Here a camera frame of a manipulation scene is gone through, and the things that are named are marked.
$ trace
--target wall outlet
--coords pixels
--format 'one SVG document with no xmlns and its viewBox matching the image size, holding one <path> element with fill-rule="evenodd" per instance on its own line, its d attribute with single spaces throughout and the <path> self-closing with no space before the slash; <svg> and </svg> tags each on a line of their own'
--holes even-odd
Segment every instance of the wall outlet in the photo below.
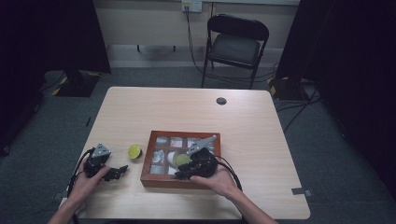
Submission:
<svg viewBox="0 0 396 224">
<path fill-rule="evenodd" d="M 192 1 L 181 1 L 181 11 L 192 11 Z"/>
<path fill-rule="evenodd" d="M 181 11 L 202 12 L 202 1 L 181 1 Z"/>
</svg>

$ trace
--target lime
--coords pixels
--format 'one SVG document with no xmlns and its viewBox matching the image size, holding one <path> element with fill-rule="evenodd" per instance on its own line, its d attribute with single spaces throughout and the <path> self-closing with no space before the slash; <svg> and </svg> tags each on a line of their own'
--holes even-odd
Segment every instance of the lime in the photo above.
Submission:
<svg viewBox="0 0 396 224">
<path fill-rule="evenodd" d="M 142 154 L 142 149 L 138 145 L 131 145 L 128 150 L 129 159 L 139 158 Z"/>
<path fill-rule="evenodd" d="M 176 157 L 176 164 L 177 165 L 182 165 L 182 164 L 185 164 L 185 163 L 189 163 L 190 161 L 191 161 L 190 157 L 188 155 L 186 155 L 186 154 L 180 154 L 180 155 L 177 155 L 177 157 Z"/>
</svg>

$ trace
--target wooden tray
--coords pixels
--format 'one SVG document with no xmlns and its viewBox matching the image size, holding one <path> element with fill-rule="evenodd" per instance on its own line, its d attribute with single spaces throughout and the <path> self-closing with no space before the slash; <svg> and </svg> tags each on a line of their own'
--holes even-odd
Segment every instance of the wooden tray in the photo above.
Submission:
<svg viewBox="0 0 396 224">
<path fill-rule="evenodd" d="M 146 188 L 207 189 L 190 182 L 190 180 L 176 179 L 174 173 L 178 171 L 177 167 L 181 163 L 187 162 L 186 152 L 192 143 L 213 135 L 216 135 L 217 138 L 206 148 L 214 155 L 221 156 L 219 133 L 151 131 L 142 175 L 140 176 L 143 186 Z"/>
</svg>

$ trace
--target gray carpet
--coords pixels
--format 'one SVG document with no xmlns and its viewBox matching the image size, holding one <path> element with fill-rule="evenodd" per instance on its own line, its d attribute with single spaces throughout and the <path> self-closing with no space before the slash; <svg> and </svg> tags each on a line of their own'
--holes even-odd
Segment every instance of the gray carpet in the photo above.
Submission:
<svg viewBox="0 0 396 224">
<path fill-rule="evenodd" d="M 215 71 L 234 77 L 243 72 L 230 67 Z M 272 71 L 261 68 L 258 76 Z M 44 86 L 61 74 L 47 73 L 48 83 Z M 262 82 L 255 83 L 253 89 L 268 90 L 264 77 L 259 80 Z M 112 75 L 103 74 L 99 79 L 91 98 L 51 96 L 56 86 L 43 91 L 45 96 L 38 112 L 10 145 L 10 155 L 0 158 L 0 223 L 46 223 L 50 219 L 59 205 L 52 196 L 66 188 L 108 88 L 199 88 L 200 83 L 201 75 L 193 67 L 114 68 Z M 205 87 L 246 88 L 216 79 L 208 79 Z M 306 89 L 313 92 L 313 86 Z M 275 104 L 283 108 L 295 102 Z M 299 109 L 278 113 L 283 127 Z M 285 135 L 302 185 L 314 195 L 307 198 L 311 210 L 308 220 L 279 220 L 280 223 L 396 223 L 395 202 L 370 165 L 344 140 L 322 102 L 308 106 Z"/>
</svg>

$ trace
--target tabletop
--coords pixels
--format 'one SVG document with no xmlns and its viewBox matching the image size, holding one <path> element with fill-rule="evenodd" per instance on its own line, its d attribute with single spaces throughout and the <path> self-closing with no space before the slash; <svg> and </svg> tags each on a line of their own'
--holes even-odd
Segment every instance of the tabletop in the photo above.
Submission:
<svg viewBox="0 0 396 224">
<path fill-rule="evenodd" d="M 291 191 L 301 183 L 268 91 L 138 87 L 112 87 L 106 94 L 82 153 L 102 143 L 112 151 L 106 165 L 129 168 L 119 180 L 102 182 L 79 218 L 241 218 L 210 189 L 144 188 L 140 175 L 151 131 L 220 133 L 221 156 L 251 201 L 275 219 L 309 218 L 305 196 Z M 133 144 L 143 149 L 136 161 L 127 154 Z"/>
</svg>

